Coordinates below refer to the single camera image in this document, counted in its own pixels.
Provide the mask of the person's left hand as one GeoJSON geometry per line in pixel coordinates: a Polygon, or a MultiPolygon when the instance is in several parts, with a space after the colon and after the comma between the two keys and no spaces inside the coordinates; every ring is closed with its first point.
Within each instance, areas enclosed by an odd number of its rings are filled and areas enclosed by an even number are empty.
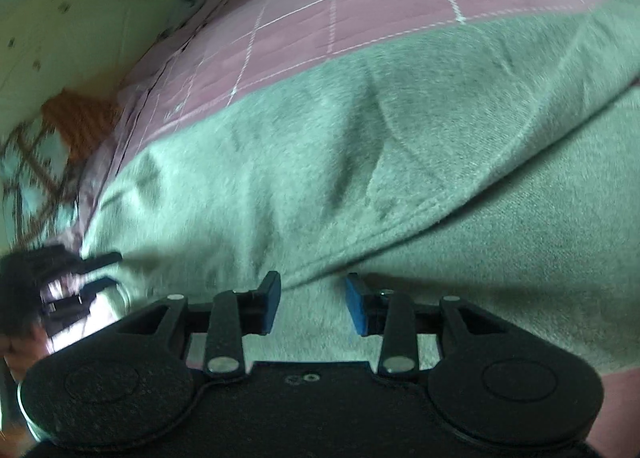
{"type": "Polygon", "coordinates": [[[12,378],[20,382],[31,366],[49,355],[49,339],[41,326],[34,325],[26,336],[2,334],[0,351],[12,378]]]}

